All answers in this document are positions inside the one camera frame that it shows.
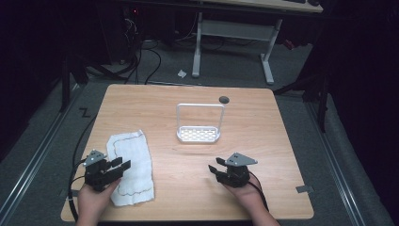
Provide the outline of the black metal stand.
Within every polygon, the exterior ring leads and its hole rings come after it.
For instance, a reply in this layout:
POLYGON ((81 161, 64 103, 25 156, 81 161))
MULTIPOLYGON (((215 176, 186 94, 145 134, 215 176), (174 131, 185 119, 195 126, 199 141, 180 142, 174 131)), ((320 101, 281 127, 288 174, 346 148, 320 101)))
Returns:
POLYGON ((71 76, 78 85, 86 85, 88 83, 88 76, 86 66, 89 66, 102 75, 115 80, 123 80, 123 77, 117 73, 109 71, 102 65, 77 54, 67 54, 62 62, 62 95, 60 111, 64 112, 70 104, 71 100, 71 76))
POLYGON ((305 103, 318 103, 318 110, 316 113, 316 123, 319 129, 325 133, 325 118, 327 113, 327 95, 328 95, 329 78, 326 73, 317 73, 302 78, 298 78, 294 83, 291 83, 280 89, 273 91, 275 95, 281 95, 290 90, 303 90, 302 100, 305 103))

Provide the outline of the person's left hand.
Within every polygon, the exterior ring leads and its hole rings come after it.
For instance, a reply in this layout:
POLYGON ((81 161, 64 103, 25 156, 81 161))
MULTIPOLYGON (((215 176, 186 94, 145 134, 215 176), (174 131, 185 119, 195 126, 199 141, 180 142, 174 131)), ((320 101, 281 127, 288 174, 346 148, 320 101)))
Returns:
POLYGON ((120 183, 112 182, 104 191, 96 191, 92 186, 83 184, 78 193, 79 220, 99 218, 110 202, 111 195, 120 183))

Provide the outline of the desk with white legs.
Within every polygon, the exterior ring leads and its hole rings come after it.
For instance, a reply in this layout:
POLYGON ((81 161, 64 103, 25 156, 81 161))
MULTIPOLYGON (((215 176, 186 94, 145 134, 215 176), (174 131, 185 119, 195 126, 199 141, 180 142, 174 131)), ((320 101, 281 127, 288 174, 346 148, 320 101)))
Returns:
MULTIPOLYGON (((267 9, 277 13, 322 13, 323 8, 312 4, 311 0, 198 0, 201 7, 238 7, 239 9, 267 9)), ((282 17, 273 19, 271 24, 255 24, 244 22, 228 22, 224 19, 204 19, 198 13, 196 49, 192 67, 192 76, 200 76, 201 39, 203 36, 233 38, 242 40, 260 40, 268 43, 265 52, 260 54, 263 73, 268 85, 274 84, 273 74, 270 69, 269 58, 279 34, 282 17)))

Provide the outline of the white cloth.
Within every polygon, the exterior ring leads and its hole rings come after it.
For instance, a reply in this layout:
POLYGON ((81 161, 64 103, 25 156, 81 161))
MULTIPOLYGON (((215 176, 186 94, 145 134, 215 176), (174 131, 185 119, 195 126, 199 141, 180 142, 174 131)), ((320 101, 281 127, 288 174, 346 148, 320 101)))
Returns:
POLYGON ((145 134, 138 130, 113 135, 107 141, 106 149, 109 160, 121 157, 123 162, 131 161, 131 167, 123 173, 111 195, 114 205, 121 207, 153 200, 152 158, 145 134))

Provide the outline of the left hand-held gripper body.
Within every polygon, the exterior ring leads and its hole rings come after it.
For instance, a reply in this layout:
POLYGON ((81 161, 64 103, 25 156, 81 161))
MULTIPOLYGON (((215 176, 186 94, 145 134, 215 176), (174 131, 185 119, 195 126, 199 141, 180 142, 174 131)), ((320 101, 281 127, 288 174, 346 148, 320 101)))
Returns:
POLYGON ((108 185, 105 175, 110 169, 110 163, 107 161, 106 155, 97 150, 92 150, 83 166, 86 168, 85 183, 96 191, 104 191, 105 186, 108 185))

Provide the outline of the dark computer tower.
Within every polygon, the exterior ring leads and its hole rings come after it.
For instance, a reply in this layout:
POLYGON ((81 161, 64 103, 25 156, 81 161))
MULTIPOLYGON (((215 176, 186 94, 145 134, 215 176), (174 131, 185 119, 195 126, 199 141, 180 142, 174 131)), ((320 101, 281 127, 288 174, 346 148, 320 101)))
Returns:
POLYGON ((111 63, 124 64, 131 58, 135 23, 128 5, 99 1, 96 8, 111 63))

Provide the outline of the person's right hand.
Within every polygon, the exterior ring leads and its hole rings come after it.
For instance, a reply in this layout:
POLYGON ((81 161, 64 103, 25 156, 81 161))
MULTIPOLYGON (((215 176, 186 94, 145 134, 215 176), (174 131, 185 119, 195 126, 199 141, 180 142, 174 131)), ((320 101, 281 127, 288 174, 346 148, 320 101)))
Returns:
POLYGON ((265 208, 258 179, 250 174, 249 182, 242 187, 224 186, 249 213, 250 210, 265 208))

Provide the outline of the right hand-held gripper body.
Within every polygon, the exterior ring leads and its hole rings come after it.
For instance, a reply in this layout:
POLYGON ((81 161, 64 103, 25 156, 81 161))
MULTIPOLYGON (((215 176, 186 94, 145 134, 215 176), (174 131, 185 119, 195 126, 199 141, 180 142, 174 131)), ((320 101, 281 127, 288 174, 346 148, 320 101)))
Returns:
POLYGON ((226 186, 242 187, 249 182, 248 165, 257 164, 258 161, 243 155, 241 153, 233 153, 226 160, 226 170, 221 171, 221 175, 216 177, 216 180, 226 186))

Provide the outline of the metal floor rail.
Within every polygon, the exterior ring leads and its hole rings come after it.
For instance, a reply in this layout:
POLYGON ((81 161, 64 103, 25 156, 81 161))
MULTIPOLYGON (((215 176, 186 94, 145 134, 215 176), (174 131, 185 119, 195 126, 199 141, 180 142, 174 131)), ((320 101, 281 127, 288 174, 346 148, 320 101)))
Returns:
POLYGON ((320 138, 323 150, 326 156, 328 167, 330 168, 330 173, 338 189, 340 197, 343 201, 343 205, 350 218, 352 226, 366 226, 364 218, 359 210, 358 204, 354 198, 352 189, 346 181, 343 171, 337 161, 337 158, 332 150, 330 142, 327 135, 320 129, 317 120, 317 113, 313 104, 305 104, 305 107, 310 114, 311 121, 315 127, 318 137, 320 138))
POLYGON ((85 85, 74 84, 66 106, 61 107, 62 86, 47 97, 28 121, 26 129, 0 163, 0 226, 6 226, 39 171, 55 135, 85 85))

